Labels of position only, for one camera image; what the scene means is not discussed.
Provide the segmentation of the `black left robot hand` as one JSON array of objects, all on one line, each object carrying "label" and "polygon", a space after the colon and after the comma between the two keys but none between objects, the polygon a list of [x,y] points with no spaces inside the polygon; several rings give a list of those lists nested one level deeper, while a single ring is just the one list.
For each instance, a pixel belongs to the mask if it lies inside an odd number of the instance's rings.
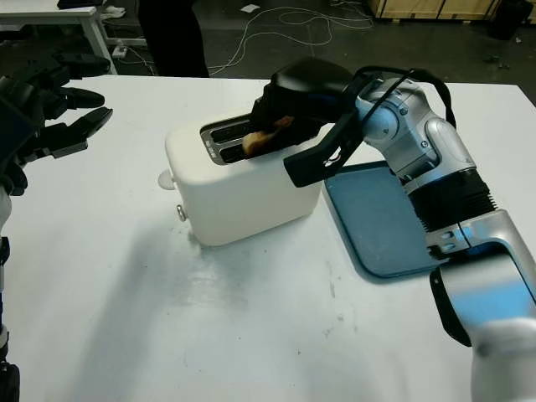
[{"label": "black left robot hand", "polygon": [[1,162],[25,164],[84,151],[111,118],[105,97],[69,87],[107,75],[111,62],[93,54],[53,54],[1,77]]}]

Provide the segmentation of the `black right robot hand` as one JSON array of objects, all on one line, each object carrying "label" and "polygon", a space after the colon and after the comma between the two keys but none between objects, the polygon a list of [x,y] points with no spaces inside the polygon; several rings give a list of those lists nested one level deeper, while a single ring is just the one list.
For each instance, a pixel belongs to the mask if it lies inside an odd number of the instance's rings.
[{"label": "black right robot hand", "polygon": [[353,74],[322,59],[305,58],[278,70],[250,113],[242,140],[247,157],[301,144],[353,108],[346,90]]}]

